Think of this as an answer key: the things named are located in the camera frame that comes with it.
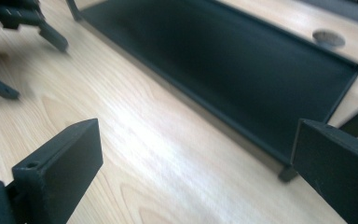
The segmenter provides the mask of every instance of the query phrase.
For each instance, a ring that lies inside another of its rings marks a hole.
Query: black metal tray
[[[215,1],[109,0],[79,15],[284,164],[298,120],[329,121],[358,75],[356,63]]]

